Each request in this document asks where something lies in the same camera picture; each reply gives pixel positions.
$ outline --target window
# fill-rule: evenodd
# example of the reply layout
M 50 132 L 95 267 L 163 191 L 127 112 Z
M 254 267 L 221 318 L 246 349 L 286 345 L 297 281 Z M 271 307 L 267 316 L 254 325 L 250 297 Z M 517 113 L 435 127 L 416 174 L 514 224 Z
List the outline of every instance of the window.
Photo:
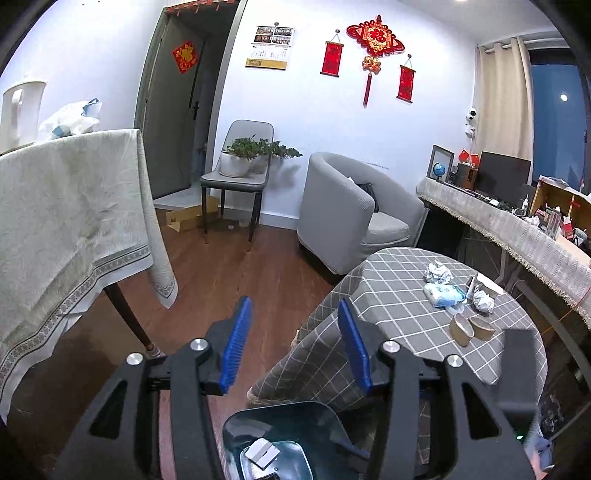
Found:
M 589 87 L 568 50 L 533 50 L 534 172 L 579 190 L 586 178 Z M 586 180 L 585 191 L 591 186 Z

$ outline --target red door decoration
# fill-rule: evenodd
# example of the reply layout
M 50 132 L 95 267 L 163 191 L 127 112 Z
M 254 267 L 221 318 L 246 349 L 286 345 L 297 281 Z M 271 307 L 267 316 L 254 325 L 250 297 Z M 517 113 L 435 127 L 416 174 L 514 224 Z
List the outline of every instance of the red door decoration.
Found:
M 197 63 L 197 52 L 190 41 L 173 50 L 173 56 L 181 73 L 186 73 Z

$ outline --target table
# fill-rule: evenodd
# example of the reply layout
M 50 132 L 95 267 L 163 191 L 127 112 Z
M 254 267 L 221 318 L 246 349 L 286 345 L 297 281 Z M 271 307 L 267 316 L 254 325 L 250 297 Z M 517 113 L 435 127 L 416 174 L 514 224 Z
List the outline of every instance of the table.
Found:
M 116 284 L 148 270 L 166 308 L 178 285 L 139 130 L 60 138 L 3 155 L 0 205 L 0 417 L 6 419 L 27 370 L 51 356 L 103 289 L 150 346 Z
M 389 338 L 416 355 L 442 360 L 456 353 L 487 383 L 499 375 L 502 329 L 534 330 L 539 398 L 548 367 L 541 336 L 526 312 L 509 294 L 498 296 L 489 318 L 497 328 L 493 338 L 488 342 L 473 339 L 469 346 L 459 346 L 449 333 L 451 315 L 433 307 L 423 293 L 423 274 L 435 261 L 452 271 L 454 285 L 465 285 L 476 272 L 449 257 L 418 248 L 387 248 L 370 255 L 310 315 L 298 331 L 296 346 L 248 391 L 249 402 L 261 406 L 316 400 L 336 411 L 364 405 L 366 398 L 353 380 L 337 325 L 336 309 L 345 297 L 364 321 L 379 325 Z M 471 305 L 467 309 L 474 312 Z
M 591 330 L 591 268 L 583 265 L 557 242 L 509 212 L 493 207 L 460 189 L 432 179 L 422 179 L 417 195 L 470 227 L 468 237 L 490 241 L 501 248 L 498 277 L 506 291 L 522 294 L 544 316 L 576 361 L 591 388 L 591 364 L 570 332 L 544 300 L 521 278 L 528 270 L 575 310 Z M 552 438 L 562 434 L 591 407 L 591 399 Z
M 459 189 L 424 178 L 417 186 L 417 195 L 501 247 L 505 262 L 501 264 L 499 282 L 507 273 L 510 256 L 574 308 L 591 330 L 591 296 L 581 302 L 591 285 L 591 268 L 579 263 L 538 228 Z

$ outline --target picture frame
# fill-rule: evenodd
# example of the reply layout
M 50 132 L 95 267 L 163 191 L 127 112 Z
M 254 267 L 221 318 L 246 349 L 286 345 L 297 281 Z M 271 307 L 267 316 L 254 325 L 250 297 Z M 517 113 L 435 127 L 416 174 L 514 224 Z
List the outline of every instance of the picture frame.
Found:
M 437 180 L 436 175 L 433 173 L 433 166 L 435 163 L 442 163 L 445 165 L 445 175 L 442 177 L 444 181 L 449 179 L 449 174 L 452 170 L 454 152 L 450 152 L 439 145 L 433 145 L 431 152 L 431 161 L 429 162 L 429 168 L 427 169 L 427 178 Z

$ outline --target white tablecloth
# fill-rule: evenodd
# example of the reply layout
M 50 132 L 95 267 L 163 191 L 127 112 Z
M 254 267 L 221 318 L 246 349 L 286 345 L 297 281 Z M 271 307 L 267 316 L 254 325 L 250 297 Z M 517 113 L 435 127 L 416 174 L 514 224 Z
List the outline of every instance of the white tablecloth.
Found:
M 178 292 L 139 130 L 67 137 L 0 157 L 0 416 L 26 371 L 110 284 L 149 268 Z
M 591 330 L 591 296 L 581 301 L 591 285 L 591 268 L 540 229 L 444 183 L 424 178 L 417 195 L 499 245 L 574 308 Z

